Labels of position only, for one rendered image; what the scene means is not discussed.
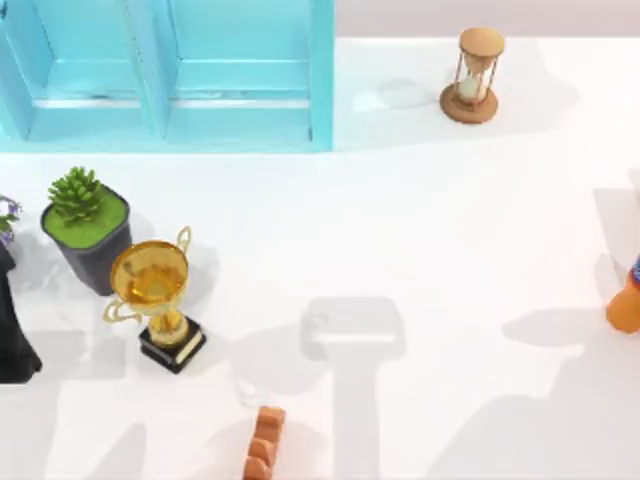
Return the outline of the orange bottle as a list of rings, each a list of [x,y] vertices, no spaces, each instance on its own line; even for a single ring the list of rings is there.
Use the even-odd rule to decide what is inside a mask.
[[[630,268],[624,286],[608,303],[606,319],[626,334],[640,332],[640,255]]]

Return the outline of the brown bread loaf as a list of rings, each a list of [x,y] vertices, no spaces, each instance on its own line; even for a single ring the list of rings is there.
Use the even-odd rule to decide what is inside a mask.
[[[286,412],[276,406],[261,406],[249,442],[242,480],[272,480]]]

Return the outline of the light blue rack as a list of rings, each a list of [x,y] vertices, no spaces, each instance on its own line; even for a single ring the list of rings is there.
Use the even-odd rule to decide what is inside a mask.
[[[335,0],[0,0],[0,153],[333,146]]]

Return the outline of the green plant in black pot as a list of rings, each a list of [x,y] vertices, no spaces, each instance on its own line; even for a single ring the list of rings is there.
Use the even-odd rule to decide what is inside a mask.
[[[129,203],[82,166],[51,183],[48,201],[40,219],[43,232],[84,285],[111,295],[112,264],[132,245]]]

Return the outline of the purple flowering plant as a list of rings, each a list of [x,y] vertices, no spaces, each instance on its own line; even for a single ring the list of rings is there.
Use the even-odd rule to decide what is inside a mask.
[[[22,205],[0,194],[0,242],[10,244],[15,237],[14,224],[20,220]]]

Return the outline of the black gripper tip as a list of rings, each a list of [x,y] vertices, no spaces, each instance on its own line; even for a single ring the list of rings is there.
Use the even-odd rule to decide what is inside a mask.
[[[16,266],[0,241],[0,384],[24,384],[42,369],[42,361],[19,323],[8,273]]]

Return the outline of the gold trophy on black base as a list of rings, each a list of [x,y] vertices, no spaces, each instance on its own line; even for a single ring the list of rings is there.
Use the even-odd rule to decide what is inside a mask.
[[[142,324],[141,352],[174,374],[207,341],[201,325],[180,310],[189,280],[191,240],[192,229],[185,226],[173,243],[148,240],[122,252],[110,272],[116,299],[103,311],[109,324],[126,320]]]

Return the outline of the wooden hourglass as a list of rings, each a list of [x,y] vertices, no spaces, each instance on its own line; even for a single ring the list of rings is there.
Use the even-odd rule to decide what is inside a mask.
[[[454,80],[440,93],[441,110],[462,124],[483,124],[498,109],[493,83],[504,37],[489,27],[470,27],[459,37]]]

